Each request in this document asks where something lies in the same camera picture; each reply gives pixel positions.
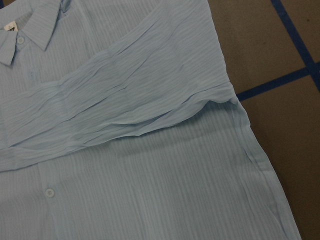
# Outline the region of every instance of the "shirt collar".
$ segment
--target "shirt collar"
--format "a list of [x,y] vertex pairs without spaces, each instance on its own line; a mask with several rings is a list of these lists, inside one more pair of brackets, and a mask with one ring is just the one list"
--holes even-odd
[[16,50],[17,32],[3,30],[6,24],[32,12],[21,31],[44,51],[53,34],[60,7],[61,0],[16,0],[0,9],[0,63],[11,65]]

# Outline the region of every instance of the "striped fabric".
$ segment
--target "striped fabric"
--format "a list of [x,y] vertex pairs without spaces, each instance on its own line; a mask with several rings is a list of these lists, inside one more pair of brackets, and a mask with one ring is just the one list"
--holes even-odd
[[301,239],[206,0],[16,0],[13,20],[0,239]]

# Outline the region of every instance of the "blue tape cross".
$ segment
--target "blue tape cross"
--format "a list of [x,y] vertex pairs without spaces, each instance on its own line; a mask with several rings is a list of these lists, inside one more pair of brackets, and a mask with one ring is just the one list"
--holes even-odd
[[290,19],[284,5],[280,0],[271,0],[272,5],[274,6],[276,12],[278,13],[279,17],[281,18],[282,23],[284,24],[287,32],[289,33],[295,48],[298,50],[306,68],[309,71],[316,87],[320,91],[320,68],[315,63],[311,54],[309,53],[304,41],[300,37],[294,23]]

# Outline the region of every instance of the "light blue shirt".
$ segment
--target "light blue shirt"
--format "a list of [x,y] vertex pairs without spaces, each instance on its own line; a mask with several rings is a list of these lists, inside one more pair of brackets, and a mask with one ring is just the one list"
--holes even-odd
[[17,0],[11,21],[0,239],[300,239],[206,0]]

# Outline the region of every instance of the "button-up shirt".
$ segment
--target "button-up shirt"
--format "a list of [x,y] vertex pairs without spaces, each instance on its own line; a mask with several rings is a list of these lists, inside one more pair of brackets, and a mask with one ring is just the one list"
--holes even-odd
[[206,0],[16,0],[0,28],[0,239],[300,239]]

